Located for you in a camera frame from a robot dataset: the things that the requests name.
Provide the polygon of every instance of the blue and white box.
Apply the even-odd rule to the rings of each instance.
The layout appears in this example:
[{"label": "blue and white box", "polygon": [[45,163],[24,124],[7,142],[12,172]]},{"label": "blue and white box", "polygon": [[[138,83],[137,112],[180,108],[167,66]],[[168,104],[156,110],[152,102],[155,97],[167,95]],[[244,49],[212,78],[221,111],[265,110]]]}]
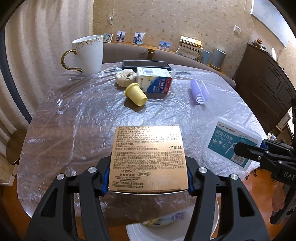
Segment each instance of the blue and white box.
[{"label": "blue and white box", "polygon": [[144,93],[167,93],[171,82],[167,69],[137,67],[137,83]]},{"label": "blue and white box", "polygon": [[224,118],[217,117],[205,148],[228,159],[233,165],[245,171],[252,160],[237,156],[234,153],[235,144],[239,142],[259,147],[262,143],[262,137]]}]

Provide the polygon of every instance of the purple container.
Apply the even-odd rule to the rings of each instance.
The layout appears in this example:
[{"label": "purple container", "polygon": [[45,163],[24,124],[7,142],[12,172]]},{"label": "purple container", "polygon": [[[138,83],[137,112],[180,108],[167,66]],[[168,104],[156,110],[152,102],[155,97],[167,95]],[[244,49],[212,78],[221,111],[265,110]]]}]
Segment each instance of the purple container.
[{"label": "purple container", "polygon": [[194,101],[198,104],[204,104],[210,97],[210,94],[202,80],[191,81],[191,92]]}]

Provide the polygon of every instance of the stack of books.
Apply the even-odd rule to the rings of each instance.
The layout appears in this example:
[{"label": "stack of books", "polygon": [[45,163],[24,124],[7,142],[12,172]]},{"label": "stack of books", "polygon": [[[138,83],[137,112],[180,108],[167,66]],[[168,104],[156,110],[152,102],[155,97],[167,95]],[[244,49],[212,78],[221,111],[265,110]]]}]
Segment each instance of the stack of books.
[{"label": "stack of books", "polygon": [[195,61],[201,60],[203,54],[202,42],[196,39],[181,36],[180,45],[176,54],[191,58]]}]

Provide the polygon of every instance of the photograph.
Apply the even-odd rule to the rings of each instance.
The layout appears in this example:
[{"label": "photograph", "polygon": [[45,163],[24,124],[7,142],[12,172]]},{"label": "photograph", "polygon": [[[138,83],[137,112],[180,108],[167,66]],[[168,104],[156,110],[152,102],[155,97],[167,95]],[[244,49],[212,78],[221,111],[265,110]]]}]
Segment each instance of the photograph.
[{"label": "photograph", "polygon": [[172,45],[172,43],[170,43],[170,42],[160,41],[158,48],[159,49],[164,49],[164,50],[169,50],[171,45]]},{"label": "photograph", "polygon": [[144,33],[135,32],[135,35],[133,37],[133,43],[134,44],[142,44],[144,35],[145,35],[145,32]]},{"label": "photograph", "polygon": [[116,35],[116,42],[124,42],[124,37],[126,35],[125,31],[118,31]]},{"label": "photograph", "polygon": [[103,35],[103,42],[104,43],[111,43],[113,34],[104,34]]}]

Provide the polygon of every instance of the yellow book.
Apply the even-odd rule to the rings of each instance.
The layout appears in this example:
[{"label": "yellow book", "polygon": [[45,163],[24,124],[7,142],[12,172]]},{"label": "yellow book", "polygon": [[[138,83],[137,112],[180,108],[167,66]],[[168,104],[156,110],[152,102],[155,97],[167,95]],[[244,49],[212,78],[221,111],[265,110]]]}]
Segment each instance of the yellow book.
[{"label": "yellow book", "polygon": [[202,42],[200,42],[199,40],[188,38],[188,37],[185,37],[185,36],[181,36],[180,42],[188,43],[188,44],[200,47],[200,48],[202,47]]}]

